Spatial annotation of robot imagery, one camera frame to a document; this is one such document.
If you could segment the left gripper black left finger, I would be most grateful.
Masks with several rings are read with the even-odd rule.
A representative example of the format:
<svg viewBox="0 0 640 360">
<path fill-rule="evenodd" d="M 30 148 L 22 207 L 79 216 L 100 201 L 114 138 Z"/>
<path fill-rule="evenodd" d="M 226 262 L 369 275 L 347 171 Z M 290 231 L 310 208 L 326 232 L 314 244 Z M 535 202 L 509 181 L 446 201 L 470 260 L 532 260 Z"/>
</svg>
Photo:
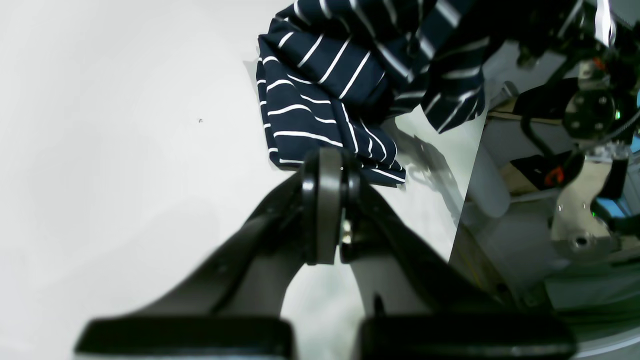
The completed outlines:
<svg viewBox="0 0 640 360">
<path fill-rule="evenodd" d="M 176 287 L 131 313 L 90 321 L 75 358 L 295 360 L 284 297 L 303 265 L 334 263 L 345 168 L 340 150 L 309 155 Z"/>
</svg>

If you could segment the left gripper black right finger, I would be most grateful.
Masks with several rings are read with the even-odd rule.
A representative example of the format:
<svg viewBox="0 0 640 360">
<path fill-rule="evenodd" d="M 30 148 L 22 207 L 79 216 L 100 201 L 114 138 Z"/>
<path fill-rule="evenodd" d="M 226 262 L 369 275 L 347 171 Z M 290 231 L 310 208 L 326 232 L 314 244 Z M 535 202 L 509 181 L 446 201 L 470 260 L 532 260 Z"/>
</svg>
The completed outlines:
<svg viewBox="0 0 640 360">
<path fill-rule="evenodd" d="M 365 309 L 354 360 L 569 360 L 571 330 L 526 314 L 463 278 L 407 227 L 359 166 L 343 166 L 340 260 Z"/>
</svg>

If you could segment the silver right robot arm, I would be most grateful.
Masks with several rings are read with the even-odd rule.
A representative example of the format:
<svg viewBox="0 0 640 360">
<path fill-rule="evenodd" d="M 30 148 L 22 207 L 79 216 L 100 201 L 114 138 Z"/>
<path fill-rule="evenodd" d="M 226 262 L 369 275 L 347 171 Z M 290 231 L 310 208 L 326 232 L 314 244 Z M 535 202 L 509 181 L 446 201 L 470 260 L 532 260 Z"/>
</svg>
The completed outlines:
<svg viewBox="0 0 640 360">
<path fill-rule="evenodd" d="M 547 51 L 566 57 L 533 107 L 578 68 L 577 89 L 561 119 L 574 150 L 545 178 L 559 189 L 550 222 L 554 249 L 576 264 L 630 256 L 624 239 L 639 235 L 639 216 L 616 217 L 601 201 L 622 198 L 639 130 L 639 24 L 626 23 L 607 0 L 535 0 L 509 38 L 519 44 L 521 67 Z"/>
</svg>

